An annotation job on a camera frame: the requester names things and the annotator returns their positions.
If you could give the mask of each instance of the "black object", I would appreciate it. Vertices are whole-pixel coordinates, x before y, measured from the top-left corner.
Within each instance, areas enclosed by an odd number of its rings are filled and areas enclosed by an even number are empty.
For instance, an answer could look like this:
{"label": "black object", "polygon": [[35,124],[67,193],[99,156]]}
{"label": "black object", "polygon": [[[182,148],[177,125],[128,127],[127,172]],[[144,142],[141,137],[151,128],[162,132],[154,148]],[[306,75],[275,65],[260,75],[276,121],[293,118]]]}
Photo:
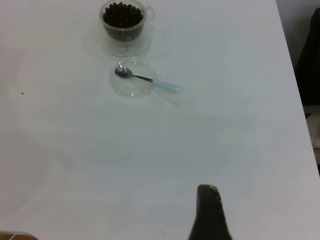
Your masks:
{"label": "black object", "polygon": [[232,240],[218,189],[213,185],[199,185],[196,217],[189,240]]}
{"label": "black object", "polygon": [[309,34],[294,72],[302,105],[320,105],[320,8],[311,18]]}
{"label": "black object", "polygon": [[108,35],[117,41],[132,41],[142,32],[143,24],[139,25],[139,23],[143,20],[144,14],[131,4],[126,5],[122,2],[116,4],[114,2],[105,8],[105,13],[102,15],[103,21],[110,26],[104,26],[104,28]]}

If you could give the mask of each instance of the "metal spoon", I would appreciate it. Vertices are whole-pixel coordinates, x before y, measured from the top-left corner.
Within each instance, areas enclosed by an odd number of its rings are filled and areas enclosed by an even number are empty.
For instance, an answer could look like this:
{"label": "metal spoon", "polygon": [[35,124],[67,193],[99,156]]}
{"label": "metal spoon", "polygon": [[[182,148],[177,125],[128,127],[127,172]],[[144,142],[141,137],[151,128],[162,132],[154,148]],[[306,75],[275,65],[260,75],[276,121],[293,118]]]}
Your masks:
{"label": "metal spoon", "polygon": [[182,91],[182,88],[180,86],[177,86],[177,85],[165,82],[165,81],[159,81],[159,80],[151,79],[151,78],[148,78],[148,77],[145,77],[145,76],[139,76],[139,75],[133,74],[132,71],[129,68],[127,68],[125,66],[122,66],[120,64],[115,67],[114,73],[117,74],[119,77],[122,77],[122,78],[125,78],[125,79],[132,78],[132,77],[143,79],[143,80],[146,80],[146,81],[148,81],[150,83],[153,83],[153,84],[155,84],[155,85],[157,85],[159,87],[171,90],[171,91],[176,92],[176,93],[179,93],[179,92]]}

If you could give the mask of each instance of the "clear glass cup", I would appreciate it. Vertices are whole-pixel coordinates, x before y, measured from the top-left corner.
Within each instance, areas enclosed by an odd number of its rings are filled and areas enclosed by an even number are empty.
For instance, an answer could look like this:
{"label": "clear glass cup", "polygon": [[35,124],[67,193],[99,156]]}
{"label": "clear glass cup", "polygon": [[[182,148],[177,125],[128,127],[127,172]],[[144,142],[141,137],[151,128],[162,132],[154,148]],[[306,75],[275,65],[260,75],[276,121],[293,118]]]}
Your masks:
{"label": "clear glass cup", "polygon": [[103,19],[105,8],[116,1],[108,1],[105,3],[99,12],[99,19],[106,30],[108,38],[106,39],[108,52],[115,56],[130,57],[141,52],[148,44],[150,38],[151,23],[155,17],[155,11],[150,6],[143,6],[136,0],[118,0],[123,4],[135,6],[141,10],[143,19],[135,26],[128,28],[119,28],[110,26]]}

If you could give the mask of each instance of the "clear glass plate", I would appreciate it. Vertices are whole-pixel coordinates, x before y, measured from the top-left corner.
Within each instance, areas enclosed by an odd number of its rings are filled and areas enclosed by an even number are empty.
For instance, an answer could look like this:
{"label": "clear glass plate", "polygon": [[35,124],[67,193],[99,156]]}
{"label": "clear glass plate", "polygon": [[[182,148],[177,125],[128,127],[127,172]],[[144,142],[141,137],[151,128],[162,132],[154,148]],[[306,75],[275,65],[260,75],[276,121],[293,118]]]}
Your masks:
{"label": "clear glass plate", "polygon": [[[122,66],[129,68],[133,74],[155,79],[156,73],[145,61],[137,57],[127,57],[119,61]],[[115,74],[114,69],[111,75],[113,89],[123,96],[131,98],[141,98],[148,94],[154,88],[151,82],[131,77],[122,78]]]}
{"label": "clear glass plate", "polygon": [[120,42],[106,36],[103,42],[104,50],[116,57],[125,58],[137,56],[146,51],[150,44],[150,32],[145,27],[137,39],[130,42]]}

